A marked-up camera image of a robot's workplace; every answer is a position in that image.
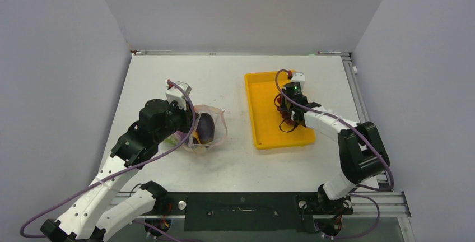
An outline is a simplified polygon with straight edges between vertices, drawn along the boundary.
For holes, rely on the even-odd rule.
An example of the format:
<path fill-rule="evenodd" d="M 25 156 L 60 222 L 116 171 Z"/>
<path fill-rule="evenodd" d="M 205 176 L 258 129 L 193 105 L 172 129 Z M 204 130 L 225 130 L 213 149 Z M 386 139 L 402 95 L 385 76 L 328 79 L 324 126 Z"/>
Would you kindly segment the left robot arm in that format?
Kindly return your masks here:
<path fill-rule="evenodd" d="M 142 184 L 112 209 L 108 205 L 145 165 L 160 158 L 161 142 L 177 131 L 189 133 L 196 119 L 194 106 L 186 98 L 146 102 L 138 120 L 118 138 L 95 180 L 69 198 L 73 204 L 65 213 L 46 220 L 41 233 L 50 241 L 107 241 L 137 216 L 164 212 L 168 192 L 154 181 Z"/>

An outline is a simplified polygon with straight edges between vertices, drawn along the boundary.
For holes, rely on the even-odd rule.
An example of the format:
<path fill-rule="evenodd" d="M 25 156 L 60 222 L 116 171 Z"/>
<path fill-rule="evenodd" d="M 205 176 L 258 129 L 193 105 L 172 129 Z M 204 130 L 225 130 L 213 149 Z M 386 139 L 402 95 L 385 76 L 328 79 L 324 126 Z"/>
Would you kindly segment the dark purple round eggplant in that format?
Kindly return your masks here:
<path fill-rule="evenodd" d="M 214 140 L 215 122 L 208 113 L 201 113 L 195 132 L 193 133 L 194 144 L 208 144 Z"/>

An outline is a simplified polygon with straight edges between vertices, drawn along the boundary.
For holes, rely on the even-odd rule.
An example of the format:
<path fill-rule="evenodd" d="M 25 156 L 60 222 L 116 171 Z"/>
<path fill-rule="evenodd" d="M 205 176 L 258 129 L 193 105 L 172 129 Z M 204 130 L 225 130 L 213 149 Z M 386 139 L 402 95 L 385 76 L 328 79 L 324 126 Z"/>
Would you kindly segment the yellow plastic tray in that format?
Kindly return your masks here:
<path fill-rule="evenodd" d="M 259 150 L 306 146 L 315 142 L 312 129 L 292 129 L 276 105 L 276 71 L 247 73 L 244 76 L 254 145 Z"/>

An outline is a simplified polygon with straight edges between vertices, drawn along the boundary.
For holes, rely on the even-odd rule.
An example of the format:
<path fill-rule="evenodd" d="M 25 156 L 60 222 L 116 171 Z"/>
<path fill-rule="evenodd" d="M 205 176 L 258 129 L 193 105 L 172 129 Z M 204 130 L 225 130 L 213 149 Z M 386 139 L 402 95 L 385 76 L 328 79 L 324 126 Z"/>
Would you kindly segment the clear zip top bag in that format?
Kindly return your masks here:
<path fill-rule="evenodd" d="M 208 113 L 212 116 L 215 122 L 215 135 L 214 140 L 208 144 L 194 144 L 193 143 L 193 133 L 195 132 L 197 125 L 193 128 L 192 135 L 181 145 L 187 151 L 194 152 L 197 154 L 205 153 L 216 146 L 222 145 L 227 138 L 228 129 L 225 122 L 225 109 L 216 108 L 208 105 L 197 105 L 194 107 L 197 113 L 197 125 L 199 121 L 199 116 L 201 113 Z"/>

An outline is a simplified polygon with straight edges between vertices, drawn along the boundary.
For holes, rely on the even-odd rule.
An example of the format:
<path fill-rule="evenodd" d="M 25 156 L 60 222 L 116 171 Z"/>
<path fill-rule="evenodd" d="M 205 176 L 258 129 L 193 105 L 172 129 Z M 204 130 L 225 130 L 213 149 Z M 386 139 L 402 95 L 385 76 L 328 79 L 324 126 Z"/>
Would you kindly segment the dark red grape bunch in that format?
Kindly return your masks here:
<path fill-rule="evenodd" d="M 281 109 L 281 100 L 282 100 L 281 94 L 277 94 L 277 95 L 274 97 L 274 101 L 273 101 L 273 103 L 274 103 L 274 105 L 275 105 L 277 111 L 280 113 L 280 115 L 281 115 L 281 117 L 282 117 L 282 122 L 280 122 L 280 124 L 279 124 L 279 129 L 280 129 L 281 131 L 283 131 L 283 132 L 289 133 L 289 132 L 292 132 L 293 130 L 295 130 L 295 129 L 299 126 L 299 124 L 296 123 L 296 122 L 294 122 L 294 121 L 291 119 L 291 117 L 290 117 L 290 115 L 288 114 L 288 112 L 282 111 L 282 109 Z M 283 123 L 286 123 L 287 125 L 290 125 L 290 126 L 292 127 L 292 129 L 291 129 L 291 130 L 288 130 L 288 131 L 284 131 L 284 130 L 282 129 L 282 124 L 283 124 Z"/>

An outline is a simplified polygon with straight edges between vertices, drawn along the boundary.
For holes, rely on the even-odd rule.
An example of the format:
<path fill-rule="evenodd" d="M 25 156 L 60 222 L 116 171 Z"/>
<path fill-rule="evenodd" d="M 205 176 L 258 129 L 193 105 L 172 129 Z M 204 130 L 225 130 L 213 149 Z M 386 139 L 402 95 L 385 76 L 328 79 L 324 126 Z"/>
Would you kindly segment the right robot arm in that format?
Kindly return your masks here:
<path fill-rule="evenodd" d="M 294 125 L 313 129 L 338 145 L 339 168 L 322 184 L 317 207 L 330 213 L 339 199 L 360 187 L 368 178 L 389 171 L 389 159 L 379 132 L 372 122 L 358 123 L 335 115 L 303 95 L 300 82 L 289 82 L 280 91 L 280 112 Z"/>

